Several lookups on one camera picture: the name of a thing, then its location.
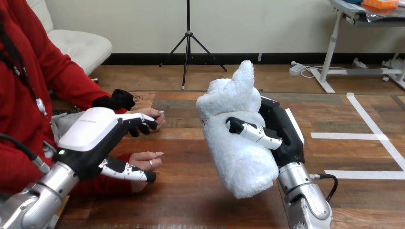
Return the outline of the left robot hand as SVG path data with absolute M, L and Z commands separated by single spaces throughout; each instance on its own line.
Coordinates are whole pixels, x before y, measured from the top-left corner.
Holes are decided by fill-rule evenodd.
M 154 172 L 110 157 L 109 153 L 127 133 L 133 137 L 148 135 L 149 129 L 156 127 L 155 119 L 143 113 L 116 114 L 104 107 L 90 108 L 59 139 L 54 160 L 70 167 L 81 181 L 104 175 L 153 183 Z

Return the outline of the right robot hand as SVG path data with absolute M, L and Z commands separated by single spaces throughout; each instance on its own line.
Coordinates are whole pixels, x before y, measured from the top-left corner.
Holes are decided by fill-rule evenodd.
M 279 102 L 262 96 L 258 113 L 265 121 L 264 126 L 229 117 L 226 120 L 229 132 L 269 149 L 279 168 L 291 163 L 303 165 L 303 136 L 287 110 L 280 107 Z

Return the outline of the person's hand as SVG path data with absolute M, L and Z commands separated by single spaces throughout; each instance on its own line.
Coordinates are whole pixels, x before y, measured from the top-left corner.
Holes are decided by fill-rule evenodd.
M 129 164 L 145 171 L 154 171 L 162 166 L 163 152 L 139 152 L 130 156 Z M 147 186 L 146 182 L 131 181 L 133 193 L 141 192 Z
M 160 111 L 150 108 L 150 107 L 144 107 L 144 108 L 140 108 L 140 109 L 136 109 L 136 110 L 132 110 L 132 111 L 127 111 L 127 114 L 131 114 L 131 113 L 143 113 L 145 115 L 148 115 L 152 118 L 155 119 L 156 123 L 157 123 L 157 128 L 156 129 L 150 129 L 150 131 L 152 133 L 155 133 L 157 131 L 159 131 L 159 129 L 161 127 L 163 127 L 163 125 L 165 124 L 165 115 L 164 113 L 161 113 Z

